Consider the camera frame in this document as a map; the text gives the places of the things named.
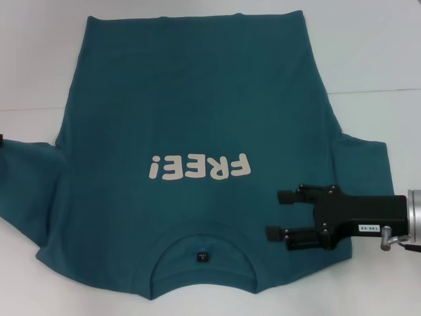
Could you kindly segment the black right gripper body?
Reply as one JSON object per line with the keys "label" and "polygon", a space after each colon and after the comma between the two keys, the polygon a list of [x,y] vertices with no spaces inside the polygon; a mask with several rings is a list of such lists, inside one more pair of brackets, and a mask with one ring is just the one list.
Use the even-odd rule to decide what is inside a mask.
{"label": "black right gripper body", "polygon": [[336,186],[332,205],[314,205],[314,229],[323,249],[333,250],[352,236],[380,237],[381,249],[409,240],[407,198],[405,196],[352,196]]}

